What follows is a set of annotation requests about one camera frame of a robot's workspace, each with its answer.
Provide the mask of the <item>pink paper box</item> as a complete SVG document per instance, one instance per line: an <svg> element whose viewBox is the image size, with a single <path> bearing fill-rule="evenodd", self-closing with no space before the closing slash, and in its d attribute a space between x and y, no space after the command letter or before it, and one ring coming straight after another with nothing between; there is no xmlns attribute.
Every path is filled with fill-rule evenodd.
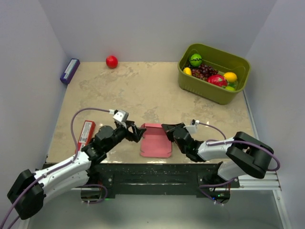
<svg viewBox="0 0 305 229"><path fill-rule="evenodd" d="M172 143L168 140L161 124L144 123L145 128L141 140L141 156L155 158L169 158L172 155Z"/></svg>

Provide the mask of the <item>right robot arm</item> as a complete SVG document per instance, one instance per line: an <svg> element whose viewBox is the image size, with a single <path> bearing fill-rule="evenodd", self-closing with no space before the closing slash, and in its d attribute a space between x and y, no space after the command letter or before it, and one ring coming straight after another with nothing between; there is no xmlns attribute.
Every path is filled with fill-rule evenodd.
<svg viewBox="0 0 305 229"><path fill-rule="evenodd" d="M168 140L176 143L181 153L193 162L229 159L218 163L210 174L204 176L201 187L224 187L243 175L263 179L270 171L271 160L278 161L271 147L245 132L237 132L222 141L195 140L191 134L197 131L198 125L200 122L193 120L190 125L162 124L162 128Z"/></svg>

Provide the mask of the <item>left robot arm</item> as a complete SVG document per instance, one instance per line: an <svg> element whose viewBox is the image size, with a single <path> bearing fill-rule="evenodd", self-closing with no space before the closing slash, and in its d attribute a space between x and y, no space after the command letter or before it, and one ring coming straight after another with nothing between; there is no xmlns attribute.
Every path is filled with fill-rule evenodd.
<svg viewBox="0 0 305 229"><path fill-rule="evenodd" d="M99 176L89 170L106 159L107 153L122 140L138 143L145 131L133 121L117 124L116 128L105 125L74 156L43 170L22 171L7 194L12 208L20 219L29 219L44 203L66 190L83 185L96 186Z"/></svg>

